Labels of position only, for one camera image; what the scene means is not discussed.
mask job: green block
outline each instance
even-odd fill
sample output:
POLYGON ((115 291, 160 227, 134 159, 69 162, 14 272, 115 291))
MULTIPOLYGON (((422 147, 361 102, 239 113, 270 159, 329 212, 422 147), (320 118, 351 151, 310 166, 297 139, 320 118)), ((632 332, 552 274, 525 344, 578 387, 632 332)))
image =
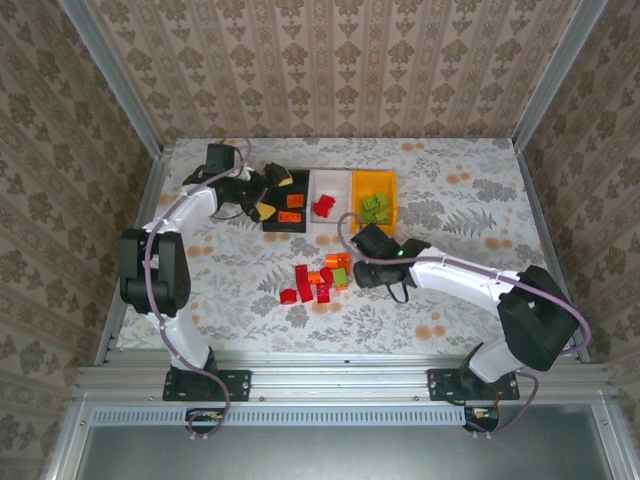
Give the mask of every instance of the green block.
POLYGON ((373 198, 375 198, 376 203, 378 204, 378 208, 380 210, 384 210, 389 206, 389 200, 387 199, 387 197, 385 197, 383 193, 378 192, 373 196, 373 198))
POLYGON ((387 215, 387 212, 376 213, 376 223, 382 225, 389 223, 389 215, 387 215))
POLYGON ((378 210, 378 202, 374 197, 367 197, 362 201, 362 211, 364 213, 375 213, 378 210))
POLYGON ((347 272, 344 268, 336 268, 332 271, 333 273, 333 283, 336 287, 342 287, 348 283, 347 281, 347 272))

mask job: damask wallpaper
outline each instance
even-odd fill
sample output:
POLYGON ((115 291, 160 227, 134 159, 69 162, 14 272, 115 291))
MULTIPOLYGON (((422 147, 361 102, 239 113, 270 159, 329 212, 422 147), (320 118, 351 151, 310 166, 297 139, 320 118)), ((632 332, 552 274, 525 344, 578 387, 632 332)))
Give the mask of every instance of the damask wallpaper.
POLYGON ((0 478, 44 469, 149 162, 57 2, 1 1, 0 478))
POLYGON ((640 2, 610 0, 525 149, 573 300, 640 440, 640 2))
POLYGON ((579 0, 88 0, 164 141, 509 137, 579 0))

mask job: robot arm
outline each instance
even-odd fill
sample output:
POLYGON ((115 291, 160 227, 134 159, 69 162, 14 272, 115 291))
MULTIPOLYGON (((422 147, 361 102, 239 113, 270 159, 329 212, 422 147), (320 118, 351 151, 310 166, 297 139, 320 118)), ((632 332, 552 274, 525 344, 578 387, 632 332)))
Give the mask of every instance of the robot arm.
MULTIPOLYGON (((273 163, 265 166, 264 175, 256 174, 244 164, 233 171, 237 152, 235 147, 210 144, 206 164, 183 183, 207 182, 206 185, 184 186, 155 220, 141 229, 126 230, 120 237, 120 296, 164 331, 187 364, 200 369, 212 363, 213 354, 184 309, 191 292, 191 278, 183 239, 190 239, 195 229, 225 202, 240 205, 256 222, 269 218, 275 208, 262 202, 265 193, 270 188, 286 185, 291 178, 286 169, 273 163), (220 177, 223 172, 229 172, 229 176, 220 177), (151 246, 151 289, 158 310, 165 317, 163 325, 151 311, 144 276, 144 254, 151 232, 155 232, 151 246)), ((173 352, 170 354, 173 367, 188 369, 185 362, 173 352)))
POLYGON ((420 240, 410 239, 400 246, 375 225, 367 225, 351 243, 371 259, 386 260, 354 265, 360 287, 389 288, 401 283, 407 300, 407 287, 438 290, 478 305, 500 319, 502 334, 478 345, 459 369, 461 383, 471 396, 473 390, 522 367, 549 370, 579 326, 559 304, 525 290, 531 287, 568 303, 549 273, 540 267, 503 271, 455 258, 420 240))

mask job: floral tablecloth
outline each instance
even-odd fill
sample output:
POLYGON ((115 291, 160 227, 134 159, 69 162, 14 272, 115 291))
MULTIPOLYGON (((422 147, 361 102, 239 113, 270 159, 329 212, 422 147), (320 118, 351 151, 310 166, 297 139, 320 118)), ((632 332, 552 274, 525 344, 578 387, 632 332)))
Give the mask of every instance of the floral tablecloth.
MULTIPOLYGON (((184 178, 204 162, 213 140, 177 142, 160 196, 168 205, 184 178)), ((492 267, 544 266, 533 215, 508 139, 255 139, 251 166, 393 170, 400 243, 428 240, 452 255, 492 267)), ((243 151, 244 141, 236 145, 243 151)), ((223 207, 218 216, 238 207, 223 207)), ((496 317, 464 300, 410 289, 394 303, 386 289, 332 289, 331 303, 281 306, 295 288, 294 266, 318 270, 342 251, 335 235, 263 233, 244 215, 209 219, 187 244, 192 321, 216 350, 462 354, 499 332, 496 317)), ((160 348, 155 329, 133 309, 122 348, 160 348)))

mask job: orange tray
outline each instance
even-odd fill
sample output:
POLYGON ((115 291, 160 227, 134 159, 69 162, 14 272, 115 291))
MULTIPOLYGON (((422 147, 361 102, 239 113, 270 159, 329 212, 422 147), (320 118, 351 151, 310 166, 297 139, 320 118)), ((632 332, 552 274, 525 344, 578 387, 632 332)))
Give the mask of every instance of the orange tray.
MULTIPOLYGON (((386 212, 389 215, 388 225, 378 225, 387 235, 396 233, 398 221, 398 192, 396 189, 396 174, 385 171, 356 170, 351 180, 351 206, 354 212, 362 215, 362 201, 366 197, 372 197, 377 192, 384 194, 389 200, 386 212)), ((351 232, 358 231, 358 222, 355 218, 351 222, 351 232)))

